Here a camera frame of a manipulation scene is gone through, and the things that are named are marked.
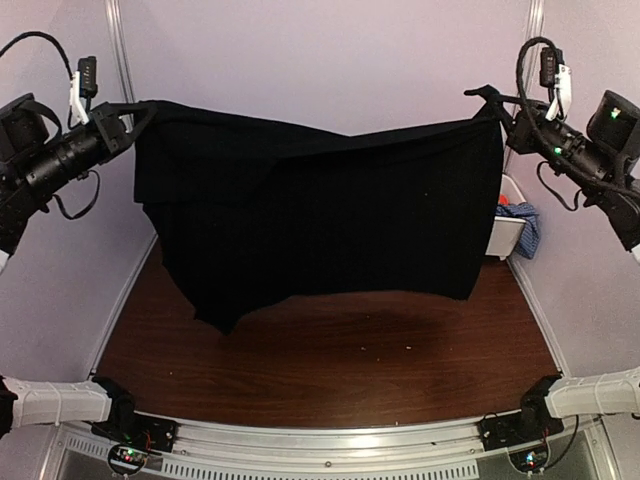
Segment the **black garment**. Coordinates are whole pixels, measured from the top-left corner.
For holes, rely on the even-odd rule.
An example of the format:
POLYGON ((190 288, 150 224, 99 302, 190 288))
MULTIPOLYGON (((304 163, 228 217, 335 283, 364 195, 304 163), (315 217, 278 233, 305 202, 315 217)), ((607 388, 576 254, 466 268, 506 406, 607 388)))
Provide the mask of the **black garment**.
POLYGON ((227 334, 292 296, 470 296, 501 186, 492 115, 348 136, 156 108, 134 198, 196 319, 227 334))

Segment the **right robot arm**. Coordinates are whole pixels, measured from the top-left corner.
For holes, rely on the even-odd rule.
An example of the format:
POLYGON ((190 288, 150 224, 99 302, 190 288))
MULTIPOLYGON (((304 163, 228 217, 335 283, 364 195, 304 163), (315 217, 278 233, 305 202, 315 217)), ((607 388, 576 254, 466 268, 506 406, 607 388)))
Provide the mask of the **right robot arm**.
MULTIPOLYGON (((549 105, 506 96, 490 85, 469 90, 500 119, 507 144, 518 154, 540 154, 557 175, 575 182, 587 206, 607 217, 623 248, 639 255, 639 181, 631 170, 639 158, 639 109, 606 91, 586 133, 551 116, 549 105)), ((545 376, 522 397, 520 411, 479 424, 487 448, 530 442, 562 429, 580 415, 639 413, 637 368, 586 377, 545 376)))

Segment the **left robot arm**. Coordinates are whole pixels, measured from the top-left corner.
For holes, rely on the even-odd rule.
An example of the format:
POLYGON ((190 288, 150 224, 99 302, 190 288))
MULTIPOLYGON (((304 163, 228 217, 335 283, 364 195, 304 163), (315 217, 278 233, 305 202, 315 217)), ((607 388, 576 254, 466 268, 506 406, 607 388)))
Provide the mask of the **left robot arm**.
MULTIPOLYGON (((57 115, 23 95, 1 109, 1 263, 16 253, 29 220, 46 212, 50 201, 73 180, 93 174, 132 147, 151 123, 149 102, 102 103, 68 132, 51 135, 45 125, 57 115)), ((117 383, 98 378, 80 383, 29 383, 1 380, 1 432, 38 424, 83 421, 104 423, 123 444, 144 433, 132 395, 117 383)))

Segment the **white laundry basket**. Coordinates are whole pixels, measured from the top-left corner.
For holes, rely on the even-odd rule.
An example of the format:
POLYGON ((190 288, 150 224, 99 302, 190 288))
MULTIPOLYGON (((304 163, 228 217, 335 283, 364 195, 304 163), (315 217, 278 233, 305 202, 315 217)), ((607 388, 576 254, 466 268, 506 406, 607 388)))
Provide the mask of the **white laundry basket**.
MULTIPOLYGON (((502 175, 500 194, 505 196, 509 204, 518 205, 526 201, 514 180, 506 174, 502 175)), ((525 221, 521 218, 495 216, 493 229, 486 249, 486 255, 505 260, 514 251, 525 221)))

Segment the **blue checked shirt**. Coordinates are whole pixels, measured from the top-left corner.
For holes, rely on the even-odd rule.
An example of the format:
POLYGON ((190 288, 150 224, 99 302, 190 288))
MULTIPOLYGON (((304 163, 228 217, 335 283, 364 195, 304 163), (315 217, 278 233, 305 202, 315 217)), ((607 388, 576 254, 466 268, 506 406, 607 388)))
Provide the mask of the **blue checked shirt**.
POLYGON ((540 243, 538 213, 534 206, 528 202, 499 204, 496 207, 496 214, 498 216, 524 221, 524 226, 522 227, 514 250, 518 255, 526 259, 533 259, 540 243))

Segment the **right aluminium frame post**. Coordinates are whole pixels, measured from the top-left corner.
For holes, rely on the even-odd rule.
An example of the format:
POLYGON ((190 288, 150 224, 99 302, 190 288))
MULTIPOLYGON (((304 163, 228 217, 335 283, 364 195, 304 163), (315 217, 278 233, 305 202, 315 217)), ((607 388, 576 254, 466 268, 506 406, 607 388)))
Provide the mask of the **right aluminium frame post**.
MULTIPOLYGON (((541 36, 544 29, 544 0, 530 0, 525 21, 524 40, 541 36)), ((537 83, 537 67, 540 46, 531 47, 523 62, 523 85, 530 96, 532 87, 537 83)))

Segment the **aluminium frame post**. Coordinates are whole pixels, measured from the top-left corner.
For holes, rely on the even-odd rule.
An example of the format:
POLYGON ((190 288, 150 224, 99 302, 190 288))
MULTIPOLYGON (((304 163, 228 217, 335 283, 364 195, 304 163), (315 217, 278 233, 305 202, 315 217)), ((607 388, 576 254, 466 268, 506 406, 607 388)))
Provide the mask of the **aluminium frame post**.
MULTIPOLYGON (((530 0, 525 21, 524 40, 541 36, 544 29, 544 0, 530 0)), ((537 83, 537 67, 540 46, 531 47, 523 62, 523 85, 530 96, 532 87, 537 83)))
POLYGON ((127 54, 120 1, 105 0, 104 4, 109 38, 115 58, 122 95, 126 102, 134 103, 136 101, 136 96, 134 93, 134 85, 127 54))

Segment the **left aluminium frame post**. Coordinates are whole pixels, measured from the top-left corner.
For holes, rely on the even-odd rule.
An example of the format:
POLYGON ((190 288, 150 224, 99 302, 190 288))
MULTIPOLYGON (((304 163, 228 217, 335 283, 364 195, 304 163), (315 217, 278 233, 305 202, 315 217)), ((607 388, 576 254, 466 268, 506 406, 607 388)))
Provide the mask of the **left aluminium frame post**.
POLYGON ((115 58, 122 95, 126 102, 134 103, 136 101, 136 96, 134 93, 134 85, 127 54, 120 1, 105 0, 104 4, 109 38, 115 58))

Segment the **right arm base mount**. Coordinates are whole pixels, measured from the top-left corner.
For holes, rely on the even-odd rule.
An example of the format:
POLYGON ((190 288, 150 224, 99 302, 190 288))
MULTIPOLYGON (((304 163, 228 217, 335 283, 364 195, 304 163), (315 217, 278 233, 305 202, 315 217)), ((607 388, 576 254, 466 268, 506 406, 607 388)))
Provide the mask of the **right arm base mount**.
POLYGON ((541 474, 551 463, 552 435, 562 433, 559 419, 539 420, 531 412, 490 412, 476 424, 485 452, 505 450, 511 466, 520 474, 541 474))

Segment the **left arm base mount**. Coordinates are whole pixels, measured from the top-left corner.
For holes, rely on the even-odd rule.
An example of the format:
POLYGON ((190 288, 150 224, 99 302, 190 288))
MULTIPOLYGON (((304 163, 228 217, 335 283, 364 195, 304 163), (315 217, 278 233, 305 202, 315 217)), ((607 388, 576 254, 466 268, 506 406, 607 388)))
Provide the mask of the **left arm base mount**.
POLYGON ((125 419, 89 422, 91 433, 113 443, 106 454, 111 471, 129 479, 151 460, 173 451, 178 423, 157 416, 132 413, 125 419))

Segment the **front aluminium rail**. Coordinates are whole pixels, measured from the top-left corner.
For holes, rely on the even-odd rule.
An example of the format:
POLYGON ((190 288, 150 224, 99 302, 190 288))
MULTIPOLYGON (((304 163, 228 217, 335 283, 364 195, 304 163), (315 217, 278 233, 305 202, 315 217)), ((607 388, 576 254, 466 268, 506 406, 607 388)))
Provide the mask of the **front aluminium rail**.
POLYGON ((488 450, 480 420, 377 428, 259 428, 179 419, 172 449, 148 455, 134 479, 529 479, 526 459, 550 454, 537 479, 617 479, 602 422, 569 419, 545 440, 488 450))

